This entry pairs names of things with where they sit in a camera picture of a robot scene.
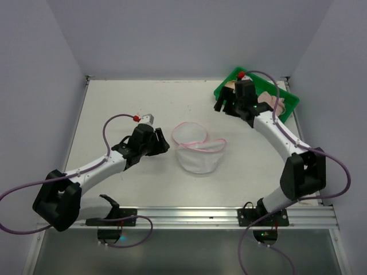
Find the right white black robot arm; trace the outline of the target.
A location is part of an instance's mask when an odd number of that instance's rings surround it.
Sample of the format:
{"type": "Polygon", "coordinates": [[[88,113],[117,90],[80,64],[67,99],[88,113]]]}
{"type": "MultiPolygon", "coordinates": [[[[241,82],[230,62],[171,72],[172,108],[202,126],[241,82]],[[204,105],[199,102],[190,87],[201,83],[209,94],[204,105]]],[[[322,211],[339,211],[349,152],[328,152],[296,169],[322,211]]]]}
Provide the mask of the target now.
{"type": "Polygon", "coordinates": [[[281,212],[288,203],[312,195],[326,187],[326,158],[319,148],[312,149],[287,129],[277,113],[281,99],[264,99],[256,93],[252,79],[238,76],[221,88],[214,110],[239,117],[261,133],[284,160],[279,187],[260,198],[252,209],[244,209],[246,219],[254,222],[281,212]]]}

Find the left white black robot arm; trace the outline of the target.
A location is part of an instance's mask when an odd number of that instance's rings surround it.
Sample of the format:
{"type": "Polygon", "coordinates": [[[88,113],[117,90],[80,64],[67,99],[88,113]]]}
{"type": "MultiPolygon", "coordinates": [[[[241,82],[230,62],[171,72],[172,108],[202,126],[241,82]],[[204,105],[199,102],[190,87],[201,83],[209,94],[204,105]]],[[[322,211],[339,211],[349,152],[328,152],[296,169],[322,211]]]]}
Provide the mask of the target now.
{"type": "Polygon", "coordinates": [[[164,154],[169,148],[160,128],[140,123],[127,142],[114,145],[94,162],[66,173],[50,172],[32,208],[57,231],[79,220],[116,221],[121,218],[118,202],[104,194],[85,198],[87,191],[138,164],[142,157],[164,154]]]}

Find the pink bra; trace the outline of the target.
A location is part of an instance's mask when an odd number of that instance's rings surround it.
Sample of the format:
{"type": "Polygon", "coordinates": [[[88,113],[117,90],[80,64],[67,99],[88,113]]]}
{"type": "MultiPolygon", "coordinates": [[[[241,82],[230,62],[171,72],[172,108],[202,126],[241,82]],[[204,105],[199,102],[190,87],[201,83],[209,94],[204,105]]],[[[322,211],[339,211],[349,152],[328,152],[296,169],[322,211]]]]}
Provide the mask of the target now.
{"type": "MultiPolygon", "coordinates": [[[[267,103],[272,109],[274,109],[276,99],[277,99],[276,96],[270,95],[267,91],[264,91],[258,96],[257,102],[267,103]]],[[[285,111],[286,111],[286,106],[284,103],[284,98],[280,97],[278,100],[277,107],[276,107],[276,116],[280,116],[284,114],[285,111]]]]}

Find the white mesh laundry bag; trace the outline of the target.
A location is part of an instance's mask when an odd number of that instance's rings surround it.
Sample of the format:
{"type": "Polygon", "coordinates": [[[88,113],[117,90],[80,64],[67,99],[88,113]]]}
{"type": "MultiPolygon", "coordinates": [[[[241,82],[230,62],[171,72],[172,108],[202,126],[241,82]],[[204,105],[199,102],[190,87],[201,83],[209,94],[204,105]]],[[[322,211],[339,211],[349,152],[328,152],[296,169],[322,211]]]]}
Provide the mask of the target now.
{"type": "Polygon", "coordinates": [[[175,153],[179,164],[193,174],[213,172],[227,147],[225,139],[210,140],[207,130],[191,121],[177,125],[171,137],[177,145],[175,153]]]}

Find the beige bra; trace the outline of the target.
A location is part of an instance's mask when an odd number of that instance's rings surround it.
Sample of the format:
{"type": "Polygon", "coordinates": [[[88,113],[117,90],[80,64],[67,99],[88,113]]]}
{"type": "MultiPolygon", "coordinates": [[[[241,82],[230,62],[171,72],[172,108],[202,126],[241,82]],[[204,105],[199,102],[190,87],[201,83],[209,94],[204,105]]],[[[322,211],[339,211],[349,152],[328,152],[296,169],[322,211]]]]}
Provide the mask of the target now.
{"type": "Polygon", "coordinates": [[[226,82],[224,87],[227,91],[230,91],[231,93],[234,93],[236,83],[237,83],[236,80],[231,80],[231,81],[226,82]]]}

